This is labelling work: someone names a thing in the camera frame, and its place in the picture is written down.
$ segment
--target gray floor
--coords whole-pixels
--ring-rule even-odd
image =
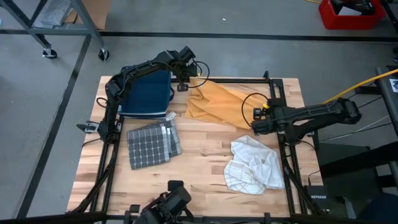
[[[38,1],[16,1],[30,10]],[[305,1],[113,1],[107,28],[141,32],[216,32],[284,35],[394,36],[388,21],[374,30],[330,31],[323,28],[317,4]],[[1,28],[16,28],[0,9]],[[49,37],[59,59],[41,58],[41,49],[27,35],[0,35],[0,141],[5,164],[0,171],[0,218],[15,215],[37,155],[48,133],[63,90],[72,72],[83,37]],[[309,42],[281,40],[178,39],[105,37],[111,52],[107,62],[97,58],[98,44],[91,41],[49,161],[29,211],[30,216],[63,213],[75,178],[84,134],[77,123],[91,113],[100,76],[122,66],[152,59],[169,49],[188,45],[208,63],[211,75],[297,77],[307,105],[319,103],[354,83],[374,76],[377,66],[394,64],[394,44]],[[355,96],[358,104],[372,96]],[[320,131],[320,138],[355,131],[387,111],[382,101],[364,108],[356,125],[335,125]],[[379,124],[389,122],[384,119]],[[396,136],[391,126],[327,142],[378,147]]]

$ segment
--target cart wheel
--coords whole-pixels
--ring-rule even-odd
[[[48,55],[48,53],[45,50],[43,50],[43,57],[46,57],[46,58],[49,58],[49,59],[57,58],[57,52],[54,51],[54,50],[51,50],[51,54]]]
[[[102,49],[99,50],[98,57],[101,61],[106,61],[109,58],[109,51]]]

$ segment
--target yellow cloth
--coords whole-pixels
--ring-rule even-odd
[[[203,80],[191,78],[191,85],[201,84]],[[203,86],[193,88],[187,100],[187,118],[209,121],[220,124],[232,124],[239,128],[250,129],[242,117],[241,107],[246,93],[237,90],[227,90],[223,86],[207,81]],[[259,95],[250,96],[244,106],[243,113],[251,124],[253,109],[262,108],[266,99]]]

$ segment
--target red box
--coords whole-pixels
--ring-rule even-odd
[[[338,16],[335,14],[331,1],[322,0],[322,3],[319,5],[319,12],[322,17],[323,25],[326,29],[372,29],[384,16],[386,16],[386,12],[379,0],[370,0],[370,2],[375,12],[372,16]]]

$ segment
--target white towel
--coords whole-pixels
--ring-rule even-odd
[[[229,189],[245,194],[263,194],[266,188],[284,188],[275,151],[249,136],[233,141],[231,151],[234,158],[224,169]]]

